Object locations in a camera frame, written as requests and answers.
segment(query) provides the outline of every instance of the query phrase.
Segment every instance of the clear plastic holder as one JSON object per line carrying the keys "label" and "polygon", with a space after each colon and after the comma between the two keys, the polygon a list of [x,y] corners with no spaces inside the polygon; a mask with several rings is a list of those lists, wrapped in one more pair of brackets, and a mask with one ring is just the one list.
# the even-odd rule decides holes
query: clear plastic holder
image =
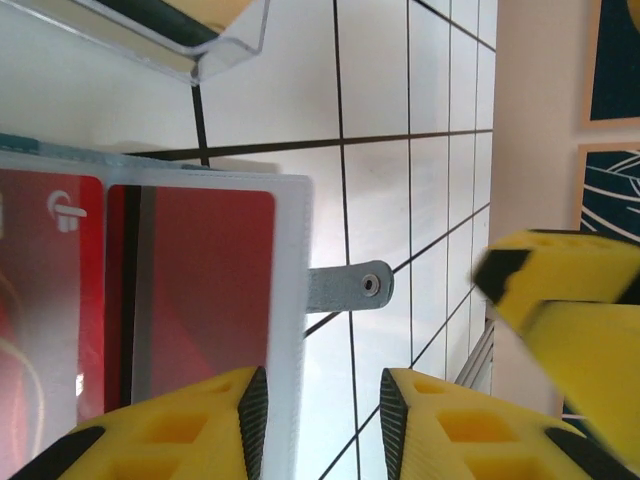
{"label": "clear plastic holder", "polygon": [[[29,199],[31,209],[38,211],[38,215],[42,216],[42,221],[26,222],[24,225],[42,224],[49,230],[53,231],[56,227],[57,218],[51,214],[56,211],[58,203],[69,203],[64,197],[58,195],[57,200],[53,200],[51,205],[47,205],[46,198],[52,193],[62,190],[69,194],[73,207],[85,210],[89,215],[98,212],[100,208],[95,204],[92,209],[84,208],[82,204],[83,196],[79,192],[91,194],[97,191],[102,205],[106,206],[108,201],[108,191],[112,186],[137,186],[144,189],[151,187],[153,189],[171,189],[180,190],[216,190],[216,191],[237,191],[237,192],[268,192],[274,199],[275,215],[274,215],[274,236],[272,249],[272,271],[270,283],[270,299],[269,299],[269,328],[268,328],[268,346],[266,357],[267,381],[269,389],[269,416],[267,422],[267,432],[265,440],[265,450],[263,457],[262,478],[283,479],[292,478],[293,468],[295,465],[295,451],[297,440],[297,425],[300,403],[301,389],[301,362],[303,348],[303,326],[306,313],[307,303],[307,280],[308,280],[308,251],[310,238],[310,218],[312,208],[312,187],[308,178],[287,175],[261,175],[261,174],[244,174],[231,172],[216,172],[211,170],[191,170],[177,168],[155,168],[155,162],[147,162],[145,160],[129,159],[126,157],[110,154],[99,154],[89,158],[88,161],[82,160],[79,155],[81,150],[69,149],[73,152],[71,156],[65,156],[62,153],[66,147],[49,146],[32,141],[25,143],[28,139],[18,138],[13,142],[0,141],[0,195],[2,195],[2,179],[3,172],[7,181],[5,188],[13,188],[15,195],[11,198]],[[46,157],[44,152],[56,152],[56,157]],[[111,158],[107,161],[102,155]],[[124,166],[113,166],[113,163]],[[20,179],[16,175],[26,175],[32,178],[33,184],[36,184],[40,190],[36,196],[29,196],[29,190],[23,188]],[[67,182],[68,185],[58,188],[59,182]],[[15,228],[15,212],[12,212],[12,206],[7,203],[9,196],[1,197],[3,203],[0,205],[0,212],[4,214],[2,223],[2,235],[8,235],[12,228]],[[73,215],[69,209],[62,208],[62,215]],[[36,375],[43,377],[39,369],[47,370],[47,381],[53,386],[53,391],[44,388],[36,388],[37,382],[32,382],[27,386],[25,395],[29,395],[32,402],[32,408],[26,416],[22,417],[23,422],[31,422],[32,425],[39,425],[37,420],[41,412],[46,413],[44,426],[39,426],[34,431],[29,429],[27,434],[20,433],[15,424],[15,418],[10,418],[8,424],[8,435],[23,441],[25,448],[25,456],[22,461],[28,461],[32,455],[39,453],[48,444],[57,437],[65,434],[75,424],[77,418],[88,418],[101,413],[99,410],[103,405],[100,402],[104,398],[104,370],[98,371],[96,379],[91,378],[87,365],[91,365],[94,370],[100,370],[101,360],[104,359],[104,351],[100,338],[96,337],[94,323],[99,326],[103,325],[105,319],[100,317],[92,317],[91,322],[87,324],[86,318],[83,318],[80,303],[83,301],[83,295],[87,291],[93,292],[92,295],[86,296],[84,301],[90,302],[90,309],[87,312],[93,312],[95,315],[100,311],[101,301],[103,301],[104,284],[98,279],[104,278],[104,268],[94,275],[94,281],[89,285],[83,285],[82,282],[89,277],[79,276],[78,269],[81,268],[81,252],[82,245],[79,237],[73,239],[75,229],[82,229],[83,222],[87,220],[86,215],[80,215],[75,227],[67,225],[58,228],[60,235],[69,235],[67,238],[70,244],[65,250],[54,252],[51,248],[51,259],[60,264],[70,265],[71,272],[66,278],[55,278],[54,282],[50,282],[49,289],[60,289],[62,295],[54,295],[48,293],[43,296],[43,300],[33,306],[36,317],[43,315],[47,317],[46,325],[49,330],[54,328],[56,336],[46,335],[46,328],[37,328],[34,338],[38,339],[38,345],[29,347],[29,351],[24,351],[25,345],[17,346],[18,355],[13,355],[20,363],[25,358],[32,364],[32,367],[24,366],[26,370],[22,370],[20,382],[29,382],[30,376]],[[103,229],[106,229],[106,222],[102,222]],[[25,239],[24,243],[29,244],[29,239]],[[0,238],[0,250],[3,239]],[[100,248],[103,249],[102,242],[98,242]],[[109,259],[101,256],[101,262],[108,262]],[[20,260],[21,255],[15,254],[14,261]],[[11,251],[5,252],[5,258],[9,258]],[[0,269],[2,269],[2,254],[0,251]],[[189,302],[189,298],[184,298],[185,302]],[[49,309],[49,305],[62,304],[66,310],[58,308]],[[150,318],[149,311],[136,311],[136,323],[134,329],[134,349],[133,349],[133,369],[132,369],[132,389],[131,393],[134,401],[143,400],[148,392],[140,389],[140,379],[148,372],[148,365],[144,364],[145,345],[145,329],[148,328],[148,321],[155,322],[157,319]],[[6,337],[0,329],[0,338]],[[211,339],[212,348],[215,346],[215,339]],[[9,356],[15,354],[16,349],[9,347]],[[181,352],[163,351],[162,355],[181,355]],[[66,360],[60,362],[55,360],[55,355],[62,355]],[[36,355],[38,360],[34,363],[29,356]],[[0,383],[3,382],[3,374],[0,374]],[[10,389],[0,388],[0,391],[9,392]],[[11,397],[8,401],[15,402],[15,398]],[[55,407],[53,410],[47,411],[40,408],[41,401],[47,405]],[[15,448],[5,450],[5,456],[12,454]]]}
{"label": "clear plastic holder", "polygon": [[[224,4],[225,0],[216,2]],[[166,7],[161,0],[157,3]],[[270,0],[251,1],[230,25],[216,28],[218,31],[187,16],[194,28],[180,25],[179,30],[184,33],[201,29],[204,33],[193,35],[189,39],[193,41],[176,41],[97,0],[0,0],[0,4],[62,28],[79,41],[101,45],[192,85],[260,54],[269,3]]]}

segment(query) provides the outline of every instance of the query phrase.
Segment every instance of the red card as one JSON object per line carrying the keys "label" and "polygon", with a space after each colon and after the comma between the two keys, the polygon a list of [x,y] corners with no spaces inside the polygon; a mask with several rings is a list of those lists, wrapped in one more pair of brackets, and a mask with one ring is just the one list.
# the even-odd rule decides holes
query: red card
{"label": "red card", "polygon": [[0,477],[103,408],[103,188],[0,170]]}
{"label": "red card", "polygon": [[[121,316],[123,331],[113,338],[123,343],[114,358],[134,401],[266,364],[274,229],[275,200],[268,192],[109,190],[107,312]],[[120,393],[126,403],[127,392]]]}

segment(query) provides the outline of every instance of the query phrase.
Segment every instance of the framed picture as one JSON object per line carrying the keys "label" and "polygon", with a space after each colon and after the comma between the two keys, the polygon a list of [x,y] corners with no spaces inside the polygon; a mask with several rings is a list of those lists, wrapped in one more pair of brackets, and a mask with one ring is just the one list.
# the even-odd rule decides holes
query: framed picture
{"label": "framed picture", "polygon": [[584,127],[640,126],[640,2],[592,0]]}
{"label": "framed picture", "polygon": [[640,245],[640,143],[579,149],[574,227]]}

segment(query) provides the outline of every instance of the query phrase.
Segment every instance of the metal tab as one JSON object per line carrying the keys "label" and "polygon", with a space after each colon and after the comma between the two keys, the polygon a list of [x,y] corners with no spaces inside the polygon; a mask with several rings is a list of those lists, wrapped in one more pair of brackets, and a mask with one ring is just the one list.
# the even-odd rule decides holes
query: metal tab
{"label": "metal tab", "polygon": [[382,308],[393,295],[393,271],[385,262],[309,269],[307,313]]}

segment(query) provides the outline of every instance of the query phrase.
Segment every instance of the beige wall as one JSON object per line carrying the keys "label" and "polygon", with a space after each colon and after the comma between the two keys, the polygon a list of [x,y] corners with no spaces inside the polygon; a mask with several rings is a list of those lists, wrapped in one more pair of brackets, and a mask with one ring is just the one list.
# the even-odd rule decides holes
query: beige wall
{"label": "beige wall", "polygon": [[[499,2],[490,241],[524,228],[570,228],[578,145],[640,141],[638,129],[580,126],[590,3]],[[493,393],[552,410],[549,384],[517,340],[497,338]]]}

